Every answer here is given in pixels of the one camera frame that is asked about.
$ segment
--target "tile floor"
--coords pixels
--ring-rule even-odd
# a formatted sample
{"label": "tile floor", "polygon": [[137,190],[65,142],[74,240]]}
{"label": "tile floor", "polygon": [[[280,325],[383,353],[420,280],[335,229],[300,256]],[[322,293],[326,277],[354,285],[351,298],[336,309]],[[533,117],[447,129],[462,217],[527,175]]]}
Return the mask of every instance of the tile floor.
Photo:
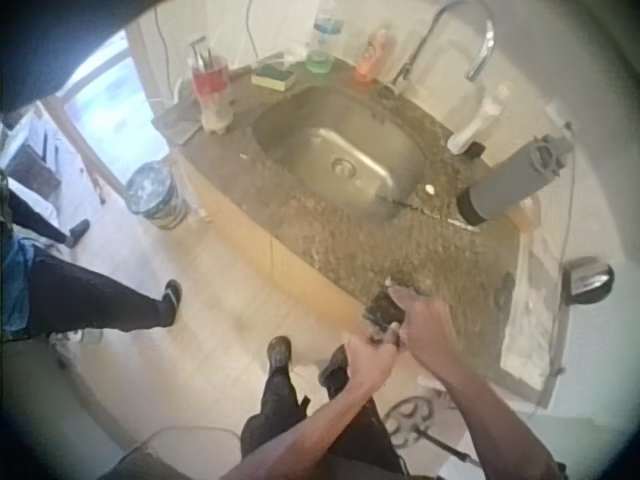
{"label": "tile floor", "polygon": [[[129,433],[143,440],[174,425],[240,432],[259,408],[267,343],[280,334],[293,342],[292,378],[299,396],[311,398],[310,411],[326,401],[316,380],[318,365],[344,341],[343,332],[275,287],[212,226],[184,223],[160,231],[131,215],[108,189],[107,203],[100,206],[75,152],[63,143],[61,153],[61,225],[68,228],[85,217],[92,222],[72,261],[152,296],[160,295],[172,277],[183,286],[172,328],[130,334],[105,330],[100,344],[71,345],[75,368]],[[396,368],[376,397],[380,411],[419,390],[415,373]],[[436,460],[414,453],[410,467],[435,473],[446,456],[424,445]],[[223,470],[239,459],[238,449],[232,451],[235,457],[225,454],[218,464]]]}

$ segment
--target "person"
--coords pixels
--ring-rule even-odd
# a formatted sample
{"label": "person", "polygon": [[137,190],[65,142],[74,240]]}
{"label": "person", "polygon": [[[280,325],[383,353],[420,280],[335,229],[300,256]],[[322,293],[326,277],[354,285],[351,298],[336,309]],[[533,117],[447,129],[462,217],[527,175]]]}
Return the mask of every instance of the person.
{"label": "person", "polygon": [[338,349],[319,378],[330,400],[309,417],[289,376],[291,342],[271,341],[260,413],[243,428],[243,460],[223,478],[403,478],[372,399],[391,374],[399,344],[447,389],[486,478],[563,478],[542,442],[456,348],[447,304],[400,287],[389,294],[405,311],[402,328],[392,325],[378,347],[352,338]]}
{"label": "person", "polygon": [[13,224],[73,248],[89,230],[83,220],[65,234],[9,189],[0,170],[2,336],[25,339],[85,328],[122,331],[173,325],[182,297],[169,280],[160,300],[48,253],[22,239]]}

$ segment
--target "plastic bottle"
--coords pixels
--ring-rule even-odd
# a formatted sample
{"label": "plastic bottle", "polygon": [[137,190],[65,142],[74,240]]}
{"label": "plastic bottle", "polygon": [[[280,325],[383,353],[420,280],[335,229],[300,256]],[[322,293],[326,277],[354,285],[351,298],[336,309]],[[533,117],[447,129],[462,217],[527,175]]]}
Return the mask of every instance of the plastic bottle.
{"label": "plastic bottle", "polygon": [[447,140],[447,148],[451,153],[460,155],[473,141],[473,137],[491,125],[504,111],[504,101],[511,93],[511,84],[503,83],[493,96],[482,99],[480,108],[469,124]]}
{"label": "plastic bottle", "polygon": [[361,83],[370,83],[377,72],[385,49],[389,43],[389,25],[382,25],[369,35],[367,45],[356,64],[353,77]]}
{"label": "plastic bottle", "polygon": [[321,0],[313,22],[311,48],[306,65],[313,73],[328,73],[333,65],[338,38],[344,27],[344,0]]}

